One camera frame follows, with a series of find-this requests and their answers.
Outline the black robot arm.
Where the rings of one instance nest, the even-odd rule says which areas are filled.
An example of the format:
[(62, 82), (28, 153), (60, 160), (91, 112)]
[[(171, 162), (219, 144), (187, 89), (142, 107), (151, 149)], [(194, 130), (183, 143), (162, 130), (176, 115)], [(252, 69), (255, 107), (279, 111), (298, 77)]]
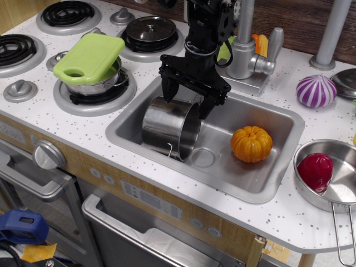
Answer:
[(189, 1), (189, 32), (185, 55), (162, 55), (161, 86), (163, 97), (171, 102), (180, 86), (203, 97), (199, 116), (204, 120), (215, 106), (223, 105), (231, 86), (218, 74), (216, 66), (220, 47), (230, 47), (234, 34), (234, 1)]

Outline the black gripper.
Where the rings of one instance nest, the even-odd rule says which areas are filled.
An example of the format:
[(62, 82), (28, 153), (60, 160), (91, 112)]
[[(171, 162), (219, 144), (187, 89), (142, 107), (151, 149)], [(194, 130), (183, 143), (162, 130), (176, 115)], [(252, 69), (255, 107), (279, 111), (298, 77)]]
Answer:
[(231, 86), (217, 73), (217, 56), (222, 43), (211, 51), (200, 50), (190, 41), (185, 42), (183, 57), (162, 55), (159, 74), (166, 102), (176, 96), (182, 85), (204, 97), (199, 108), (199, 119), (205, 120), (215, 106), (223, 105)]

